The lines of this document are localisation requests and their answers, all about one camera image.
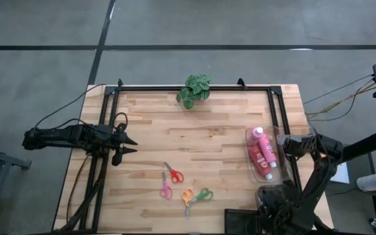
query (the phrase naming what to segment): orange scissors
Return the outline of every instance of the orange scissors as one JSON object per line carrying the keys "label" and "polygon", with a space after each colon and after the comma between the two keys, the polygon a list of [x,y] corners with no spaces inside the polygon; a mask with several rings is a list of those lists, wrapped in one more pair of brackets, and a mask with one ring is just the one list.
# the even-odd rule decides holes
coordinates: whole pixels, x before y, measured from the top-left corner
{"label": "orange scissors", "polygon": [[164,163],[164,165],[167,167],[167,169],[170,171],[170,174],[172,176],[172,182],[178,183],[183,181],[183,174],[177,170],[173,170],[168,163]]}
{"label": "orange scissors", "polygon": [[189,218],[189,201],[194,198],[194,191],[192,187],[182,191],[181,198],[185,202],[185,217]]}

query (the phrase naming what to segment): wooden tabletop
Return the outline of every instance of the wooden tabletop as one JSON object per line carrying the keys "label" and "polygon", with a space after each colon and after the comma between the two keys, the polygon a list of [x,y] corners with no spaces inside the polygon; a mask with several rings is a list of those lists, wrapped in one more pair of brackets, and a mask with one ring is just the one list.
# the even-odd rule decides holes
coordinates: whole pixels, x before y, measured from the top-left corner
{"label": "wooden tabletop", "polygon": [[[307,134],[298,86],[281,87],[291,133]],[[83,121],[98,124],[103,91],[104,87],[100,86],[86,95]],[[265,183],[251,181],[244,141],[246,128],[272,125],[266,92],[212,91],[208,100],[197,102],[192,110],[178,104],[175,96],[176,92],[172,91],[119,93],[117,112],[128,115],[126,132],[138,142],[134,147],[138,152],[124,155],[117,167],[109,163],[98,232],[224,233],[225,208],[256,209],[255,191]],[[278,120],[282,123],[277,104],[275,97]],[[116,125],[123,121],[123,117],[119,117]],[[66,222],[67,201],[85,157],[82,150],[72,151],[54,228]],[[89,162],[74,191],[71,213],[84,198]],[[183,172],[183,183],[170,182],[164,162]],[[313,171],[311,157],[301,158],[298,168],[304,186]],[[162,172],[166,172],[173,190],[170,200],[159,196]],[[196,195],[203,187],[214,192],[212,200],[191,206],[189,219],[185,218],[185,206],[180,197],[187,187],[193,187]],[[94,201],[89,209],[88,225],[92,221]],[[324,195],[315,212],[325,224],[333,226]]]}

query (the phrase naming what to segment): concrete floor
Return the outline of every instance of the concrete floor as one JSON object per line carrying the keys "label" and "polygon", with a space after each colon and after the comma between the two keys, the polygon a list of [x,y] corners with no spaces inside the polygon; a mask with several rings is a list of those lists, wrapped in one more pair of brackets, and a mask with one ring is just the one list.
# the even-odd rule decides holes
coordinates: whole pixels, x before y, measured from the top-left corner
{"label": "concrete floor", "polygon": [[[97,44],[109,0],[0,0],[0,45]],[[117,1],[106,44],[376,44],[376,0]],[[94,51],[0,52],[0,151],[31,159],[28,172],[13,168],[0,202],[0,234],[51,229],[70,150],[26,151],[24,131],[86,88]],[[376,50],[103,52],[96,84],[180,84],[206,73],[215,84],[295,83],[302,100],[372,73]],[[358,89],[365,81],[305,105],[308,112]],[[45,121],[52,127],[78,117],[82,101]],[[325,115],[334,118],[347,102]],[[364,110],[369,107],[369,114]],[[352,112],[313,123],[346,143],[376,131],[376,100],[356,99]],[[370,174],[368,160],[348,164],[350,185],[332,183],[328,194],[352,189]],[[372,234],[371,197],[357,191],[328,198],[335,228]]]}

